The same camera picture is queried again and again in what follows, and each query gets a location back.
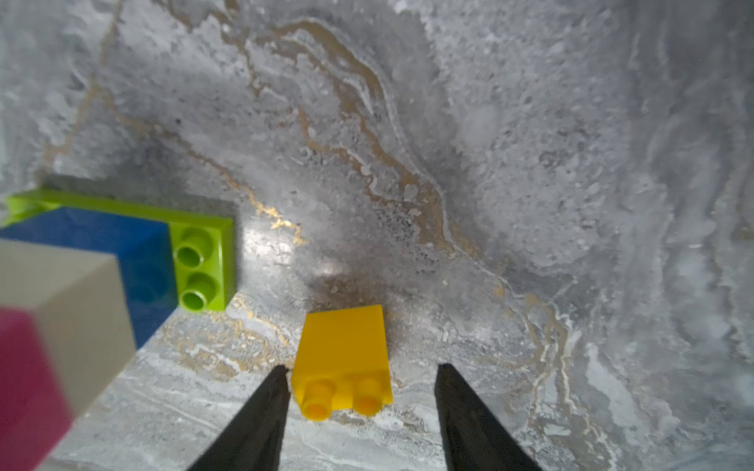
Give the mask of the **pink square lego brick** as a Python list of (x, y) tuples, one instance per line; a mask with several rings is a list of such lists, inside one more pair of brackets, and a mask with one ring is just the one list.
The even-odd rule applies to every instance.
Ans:
[(35, 470), (72, 416), (31, 315), (1, 310), (1, 468)]

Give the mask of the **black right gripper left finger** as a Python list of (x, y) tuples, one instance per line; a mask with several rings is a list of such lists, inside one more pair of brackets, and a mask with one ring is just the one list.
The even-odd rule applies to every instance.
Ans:
[(291, 400), (287, 374), (275, 366), (190, 471), (277, 470)]

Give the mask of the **cream small lego brick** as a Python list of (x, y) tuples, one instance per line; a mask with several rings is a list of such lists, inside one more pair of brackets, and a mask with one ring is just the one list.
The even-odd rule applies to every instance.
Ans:
[(31, 314), (74, 418), (137, 352), (113, 254), (4, 239), (1, 305)]

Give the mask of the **yellow lego brick near arm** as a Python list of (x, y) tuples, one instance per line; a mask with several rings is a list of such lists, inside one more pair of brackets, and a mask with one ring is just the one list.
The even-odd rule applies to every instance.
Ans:
[(349, 409), (371, 417), (392, 403), (383, 308), (308, 314), (291, 382), (300, 411), (310, 421)]

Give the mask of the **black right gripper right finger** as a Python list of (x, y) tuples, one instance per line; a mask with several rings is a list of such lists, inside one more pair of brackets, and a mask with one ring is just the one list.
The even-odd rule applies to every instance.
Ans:
[(541, 470), (454, 365), (438, 367), (435, 398), (448, 469)]

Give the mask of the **lime long lego brick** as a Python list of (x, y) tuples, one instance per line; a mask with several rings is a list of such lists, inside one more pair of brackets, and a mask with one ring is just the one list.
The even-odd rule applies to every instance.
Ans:
[(5, 198), (15, 224), (38, 214), (70, 207), (141, 218), (168, 225), (179, 303), (191, 312), (220, 312), (237, 292), (235, 230), (231, 218), (167, 209), (60, 190), (29, 190)]

